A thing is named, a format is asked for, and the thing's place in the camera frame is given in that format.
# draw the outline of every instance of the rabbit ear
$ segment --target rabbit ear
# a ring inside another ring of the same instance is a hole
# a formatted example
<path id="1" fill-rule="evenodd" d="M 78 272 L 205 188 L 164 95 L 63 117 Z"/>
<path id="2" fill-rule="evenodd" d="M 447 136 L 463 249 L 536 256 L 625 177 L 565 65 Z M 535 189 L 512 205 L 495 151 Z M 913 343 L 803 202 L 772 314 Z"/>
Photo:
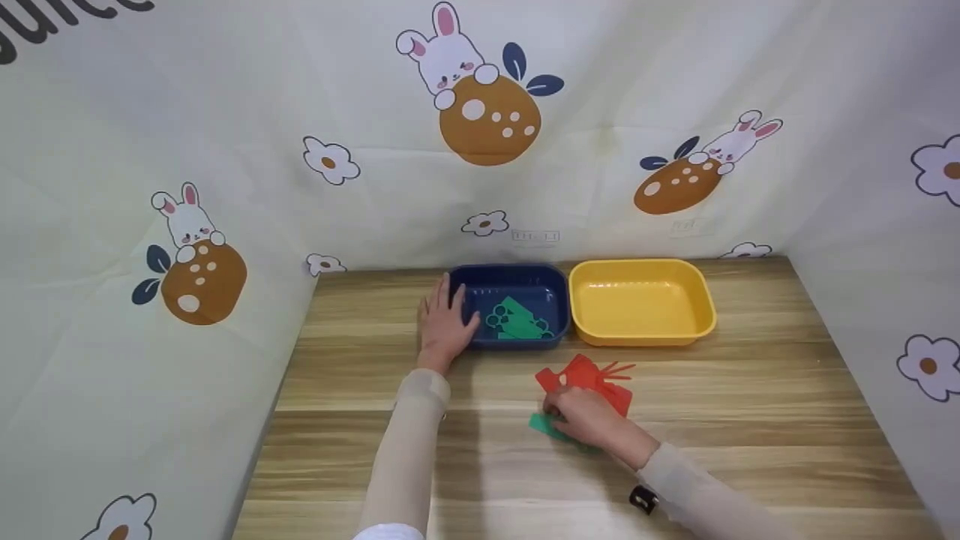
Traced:
<path id="1" fill-rule="evenodd" d="M 177 211 L 177 201 L 170 196 L 170 193 L 166 191 L 158 191 L 154 193 L 154 196 L 150 198 L 150 204 L 155 208 L 160 210 L 160 213 L 170 217 L 175 211 Z"/>
<path id="2" fill-rule="evenodd" d="M 426 54 L 427 38 L 416 30 L 404 30 L 396 37 L 396 50 L 401 55 L 408 55 L 416 62 Z"/>
<path id="3" fill-rule="evenodd" d="M 184 203 L 190 205 L 191 207 L 195 207 L 200 204 L 200 193 L 197 192 L 197 187 L 190 182 L 183 183 L 181 194 L 183 195 Z"/>
<path id="4" fill-rule="evenodd" d="M 756 137 L 756 140 L 762 140 L 778 132 L 782 127 L 783 127 L 783 120 L 780 120 L 779 118 L 776 120 L 771 120 L 766 124 L 763 124 L 759 128 L 756 128 L 756 131 L 754 132 L 754 137 Z"/>
<path id="5" fill-rule="evenodd" d="M 460 34 L 457 11 L 448 2 L 441 2 L 433 7 L 433 30 L 437 36 Z"/>
<path id="6" fill-rule="evenodd" d="M 760 117 L 763 114 L 759 110 L 748 110 L 743 114 L 740 114 L 739 120 L 736 123 L 736 130 L 739 132 L 745 132 L 756 124 L 760 120 Z"/>

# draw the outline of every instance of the orange egg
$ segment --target orange egg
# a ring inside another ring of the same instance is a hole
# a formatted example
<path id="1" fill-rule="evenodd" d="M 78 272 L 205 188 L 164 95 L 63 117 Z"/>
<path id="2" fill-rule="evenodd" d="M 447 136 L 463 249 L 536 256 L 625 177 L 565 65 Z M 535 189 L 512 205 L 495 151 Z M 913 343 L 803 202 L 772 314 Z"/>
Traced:
<path id="1" fill-rule="evenodd" d="M 650 175 L 634 194 L 634 205 L 656 215 L 688 209 L 706 199 L 722 178 L 720 162 L 709 159 L 694 165 L 683 158 Z"/>
<path id="2" fill-rule="evenodd" d="M 540 109 L 507 77 L 481 85 L 470 75 L 454 92 L 453 106 L 440 112 L 440 133 L 465 161 L 485 166 L 513 161 L 540 134 Z"/>
<path id="3" fill-rule="evenodd" d="M 160 294 L 178 319 L 191 325 L 212 325 L 226 319 L 247 281 L 247 265 L 229 245 L 209 240 L 194 245 L 197 255 L 167 271 Z"/>

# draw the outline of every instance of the dark blue leaf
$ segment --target dark blue leaf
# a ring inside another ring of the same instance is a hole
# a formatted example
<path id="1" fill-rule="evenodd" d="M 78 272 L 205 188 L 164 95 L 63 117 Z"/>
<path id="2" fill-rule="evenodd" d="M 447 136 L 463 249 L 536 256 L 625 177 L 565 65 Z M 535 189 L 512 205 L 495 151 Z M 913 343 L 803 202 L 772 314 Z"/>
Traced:
<path id="1" fill-rule="evenodd" d="M 144 280 L 133 288 L 131 300 L 133 300 L 134 304 L 143 306 L 144 304 L 153 300 L 153 298 L 156 296 L 156 292 L 160 289 L 159 286 L 160 280 L 157 278 L 149 278 L 148 280 Z"/>
<path id="2" fill-rule="evenodd" d="M 690 152 L 693 152 L 693 149 L 697 147 L 697 143 L 700 142 L 700 137 L 694 135 L 691 138 L 687 139 L 684 144 L 681 144 L 677 148 L 677 151 L 673 153 L 673 159 L 679 160 L 680 158 L 686 156 Z"/>
<path id="3" fill-rule="evenodd" d="M 527 83 L 530 95 L 549 96 L 559 92 L 564 87 L 564 80 L 556 75 L 538 75 Z"/>
<path id="4" fill-rule="evenodd" d="M 147 248 L 147 266 L 158 274 L 163 274 L 170 269 L 170 256 L 160 246 L 150 244 Z"/>
<path id="5" fill-rule="evenodd" d="M 517 82 L 527 74 L 527 56 L 523 54 L 523 49 L 512 41 L 503 46 L 503 66 Z"/>
<path id="6" fill-rule="evenodd" d="M 660 156 L 650 156 L 640 160 L 640 166 L 648 171 L 656 171 L 666 165 L 666 158 Z"/>

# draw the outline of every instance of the person's left hand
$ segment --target person's left hand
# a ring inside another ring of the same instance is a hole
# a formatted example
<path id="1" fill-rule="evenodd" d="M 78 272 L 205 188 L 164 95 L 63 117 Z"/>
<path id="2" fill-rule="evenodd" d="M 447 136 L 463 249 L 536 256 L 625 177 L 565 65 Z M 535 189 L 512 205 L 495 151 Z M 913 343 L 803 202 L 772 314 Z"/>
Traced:
<path id="1" fill-rule="evenodd" d="M 461 312 L 467 289 L 460 285 L 457 293 L 450 298 L 450 275 L 444 276 L 433 285 L 430 294 L 420 300 L 417 309 L 417 327 L 420 334 L 420 353 L 417 355 L 417 367 L 432 369 L 446 376 L 454 358 L 460 355 L 480 326 L 480 313 L 473 313 L 470 322 L 464 325 Z"/>

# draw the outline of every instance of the blue tray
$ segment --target blue tray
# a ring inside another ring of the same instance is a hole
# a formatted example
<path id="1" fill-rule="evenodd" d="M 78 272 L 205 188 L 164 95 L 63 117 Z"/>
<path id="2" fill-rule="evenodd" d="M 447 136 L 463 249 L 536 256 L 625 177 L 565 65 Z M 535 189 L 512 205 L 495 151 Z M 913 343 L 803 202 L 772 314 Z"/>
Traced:
<path id="1" fill-rule="evenodd" d="M 553 349 L 570 328 L 570 302 L 566 276 L 549 264 L 470 264 L 450 270 L 450 297 L 461 283 L 467 286 L 463 317 L 466 323 L 480 311 L 480 328 L 470 340 L 471 349 Z M 493 307 L 511 297 L 549 325 L 553 337 L 499 339 L 500 329 L 484 318 Z"/>

